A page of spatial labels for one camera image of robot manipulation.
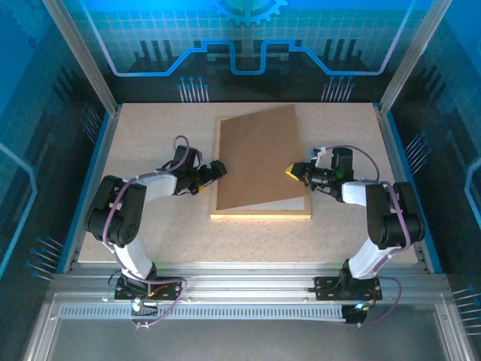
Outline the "blue edged aluminium side rail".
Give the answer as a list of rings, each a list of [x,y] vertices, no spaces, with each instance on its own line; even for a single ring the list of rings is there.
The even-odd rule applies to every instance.
[[[392,167],[392,172],[396,182],[406,181],[413,186],[416,201],[421,211],[422,219],[425,222],[425,237],[423,241],[417,243],[415,249],[421,253],[423,262],[428,273],[442,274],[443,268],[440,264],[440,259],[434,244],[434,239],[422,208],[422,203],[419,198],[419,193],[413,179],[413,175],[409,169],[407,156],[404,153],[404,146],[401,143],[397,126],[394,118],[389,111],[387,115],[382,115],[380,111],[380,104],[374,103],[374,111],[377,116],[380,131],[383,136],[384,145],[388,154],[389,162]]]
[[[86,233],[84,227],[85,216],[101,182],[120,111],[121,109],[114,116],[106,114],[102,120],[74,216],[56,269],[57,274],[69,273],[72,263],[78,258],[78,248],[82,247]]]

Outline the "grey metal shelf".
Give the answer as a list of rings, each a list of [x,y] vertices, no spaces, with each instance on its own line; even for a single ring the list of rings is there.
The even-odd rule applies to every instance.
[[[481,361],[451,303],[400,305],[379,323],[320,320],[66,320],[55,295],[17,361]]]

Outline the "aluminium enclosure post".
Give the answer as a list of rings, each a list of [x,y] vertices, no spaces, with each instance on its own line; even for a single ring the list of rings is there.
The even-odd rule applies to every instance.
[[[407,48],[400,65],[380,100],[380,116],[386,116],[390,111],[451,4],[452,0],[433,0],[431,3],[430,8],[419,25],[416,34],[413,36],[410,46]]]
[[[65,39],[78,64],[82,68],[89,83],[104,106],[106,112],[115,117],[119,107],[90,53],[82,35],[76,27],[62,0],[42,0],[54,23]]]

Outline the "black control box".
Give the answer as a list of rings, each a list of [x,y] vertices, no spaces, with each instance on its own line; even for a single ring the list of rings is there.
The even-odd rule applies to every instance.
[[[360,326],[365,322],[370,307],[364,304],[343,305],[341,308],[342,318],[347,325]]]

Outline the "aluminium mounting rail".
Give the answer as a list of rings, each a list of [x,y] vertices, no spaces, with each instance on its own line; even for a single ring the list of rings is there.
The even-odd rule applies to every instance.
[[[77,301],[103,297],[111,299],[113,288],[107,280],[116,266],[112,262],[77,262],[67,274],[54,277],[49,292]],[[340,265],[302,262],[181,262],[163,263],[158,274],[183,278],[187,282],[181,301],[198,304],[313,304],[309,291],[319,276],[336,278]],[[429,274],[421,263],[395,263],[381,272],[382,305],[397,295],[402,305],[451,303],[448,279]]]

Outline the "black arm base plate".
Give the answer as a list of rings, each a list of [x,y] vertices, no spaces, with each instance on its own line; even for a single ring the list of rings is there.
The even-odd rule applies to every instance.
[[[168,300],[174,301],[183,290],[181,281],[167,284],[148,284],[121,275],[114,287],[115,300]]]
[[[317,301],[370,301],[382,300],[383,292],[378,278],[367,280],[339,277],[316,277],[310,289]]]

